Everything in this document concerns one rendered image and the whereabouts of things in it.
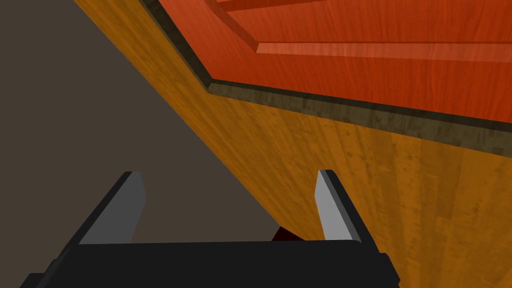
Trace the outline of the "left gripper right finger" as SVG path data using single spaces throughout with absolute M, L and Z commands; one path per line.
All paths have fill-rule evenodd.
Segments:
M 374 240 L 334 170 L 319 170 L 314 199 L 325 240 Z

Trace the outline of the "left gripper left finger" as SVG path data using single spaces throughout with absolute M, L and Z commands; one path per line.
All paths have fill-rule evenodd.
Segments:
M 70 245 L 128 244 L 146 203 L 139 171 L 126 171 L 89 214 Z

